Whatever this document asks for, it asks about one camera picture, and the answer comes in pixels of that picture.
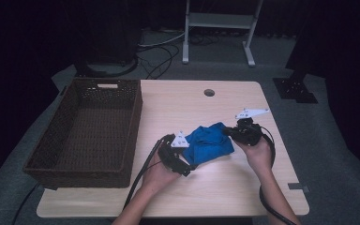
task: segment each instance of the gray carpet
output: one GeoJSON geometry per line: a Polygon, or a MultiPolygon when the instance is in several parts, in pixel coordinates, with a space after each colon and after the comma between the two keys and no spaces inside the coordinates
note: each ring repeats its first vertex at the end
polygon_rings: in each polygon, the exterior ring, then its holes
{"type": "MultiPolygon", "coordinates": [[[[156,43],[171,37],[173,35],[146,32],[144,43],[156,43]]],[[[360,224],[360,161],[347,149],[339,133],[328,107],[324,79],[311,75],[305,78],[305,85],[315,95],[318,104],[283,100],[272,79],[288,78],[292,74],[291,70],[285,68],[285,64],[294,40],[255,37],[251,47],[257,65],[254,68],[248,67],[241,47],[242,40],[242,37],[220,37],[219,42],[212,45],[190,46],[188,65],[181,63],[181,44],[177,43],[180,53],[174,57],[170,68],[160,79],[258,82],[275,117],[296,174],[301,184],[309,189],[306,197],[310,212],[301,217],[301,221],[304,224],[360,224]]],[[[167,48],[172,53],[175,52],[175,48],[167,48]]],[[[146,70],[151,71],[153,66],[159,65],[169,55],[161,49],[155,49],[140,52],[139,56],[148,60],[148,63],[139,61],[139,66],[134,71],[121,78],[145,79],[146,70]]],[[[126,69],[113,65],[95,65],[93,68],[110,72],[126,69]]],[[[62,89],[74,74],[75,69],[68,67],[52,78],[59,89],[62,89]]],[[[23,198],[36,183],[22,172],[22,167],[48,125],[58,99],[59,97],[28,129],[0,170],[0,224],[10,224],[23,198]]],[[[106,218],[40,218],[36,209],[42,192],[43,189],[39,187],[32,193],[16,224],[110,224],[106,218]]],[[[253,220],[254,224],[267,224],[265,217],[255,217],[253,220]]],[[[166,220],[164,223],[178,224],[175,221],[166,220]]],[[[155,220],[149,224],[159,223],[163,222],[155,220]]],[[[245,220],[191,219],[181,223],[244,224],[245,220]]]]}

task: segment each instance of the right hand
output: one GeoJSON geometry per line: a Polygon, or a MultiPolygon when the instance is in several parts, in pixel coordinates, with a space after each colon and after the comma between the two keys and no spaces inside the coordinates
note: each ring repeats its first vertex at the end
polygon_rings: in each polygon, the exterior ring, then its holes
{"type": "Polygon", "coordinates": [[[257,175],[271,172],[271,149],[268,142],[261,137],[254,146],[233,140],[247,155],[247,162],[257,175]]]}

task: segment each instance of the wicker basket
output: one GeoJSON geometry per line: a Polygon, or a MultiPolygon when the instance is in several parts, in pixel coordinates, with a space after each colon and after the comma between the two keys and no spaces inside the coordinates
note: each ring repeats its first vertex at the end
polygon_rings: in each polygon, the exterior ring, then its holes
{"type": "Polygon", "coordinates": [[[140,81],[75,78],[23,171],[45,188],[126,188],[142,113],[140,81]]]}

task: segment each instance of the metal frame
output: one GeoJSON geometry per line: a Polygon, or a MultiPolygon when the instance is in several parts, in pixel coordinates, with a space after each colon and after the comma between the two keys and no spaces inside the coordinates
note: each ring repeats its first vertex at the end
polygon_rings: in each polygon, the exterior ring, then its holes
{"type": "Polygon", "coordinates": [[[201,27],[224,27],[224,28],[240,28],[248,29],[249,34],[247,41],[243,41],[243,47],[247,56],[247,64],[250,67],[255,67],[255,61],[253,59],[252,52],[250,50],[250,43],[253,38],[253,34],[256,28],[257,21],[259,19],[260,10],[263,5],[263,0],[259,0],[254,15],[227,15],[227,14],[212,14],[212,13],[190,13],[189,2],[187,0],[186,7],[186,25],[185,35],[183,42],[183,64],[188,64],[188,31],[190,26],[201,27]]]}

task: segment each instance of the blue cloth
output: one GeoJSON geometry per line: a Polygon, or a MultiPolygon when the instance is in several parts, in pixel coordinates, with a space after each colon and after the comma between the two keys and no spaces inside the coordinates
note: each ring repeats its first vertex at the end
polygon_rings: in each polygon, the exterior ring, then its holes
{"type": "Polygon", "coordinates": [[[210,127],[198,127],[186,136],[189,147],[183,151],[183,157],[190,165],[197,165],[232,153],[233,144],[221,130],[224,124],[219,122],[210,127]]]}

